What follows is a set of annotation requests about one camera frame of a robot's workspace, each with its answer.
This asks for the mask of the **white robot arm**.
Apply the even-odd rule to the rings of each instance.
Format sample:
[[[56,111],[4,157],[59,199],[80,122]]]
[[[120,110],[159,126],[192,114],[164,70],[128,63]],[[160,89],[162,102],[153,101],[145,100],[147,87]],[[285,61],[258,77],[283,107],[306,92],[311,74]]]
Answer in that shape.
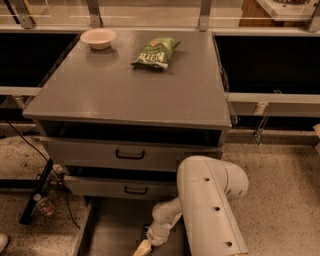
[[[147,256],[166,243],[179,220],[192,256],[247,256],[229,201],[244,197],[248,186],[245,171],[236,164],[206,156],[184,159],[177,169],[178,196],[153,207],[153,222],[133,256]]]

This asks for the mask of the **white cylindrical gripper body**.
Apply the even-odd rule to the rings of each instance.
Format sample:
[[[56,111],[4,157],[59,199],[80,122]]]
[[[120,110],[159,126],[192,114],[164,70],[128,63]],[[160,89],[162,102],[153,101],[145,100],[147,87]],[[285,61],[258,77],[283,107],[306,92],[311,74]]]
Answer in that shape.
[[[170,230],[172,226],[170,224],[160,224],[153,222],[147,231],[147,239],[153,246],[161,246],[168,241]]]

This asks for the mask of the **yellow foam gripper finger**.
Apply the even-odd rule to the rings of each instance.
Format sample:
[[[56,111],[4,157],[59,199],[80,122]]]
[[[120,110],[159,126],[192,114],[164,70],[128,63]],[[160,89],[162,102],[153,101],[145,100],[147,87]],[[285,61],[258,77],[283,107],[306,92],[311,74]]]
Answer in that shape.
[[[152,245],[148,240],[143,240],[136,251],[134,252],[133,256],[147,256],[152,251]]]

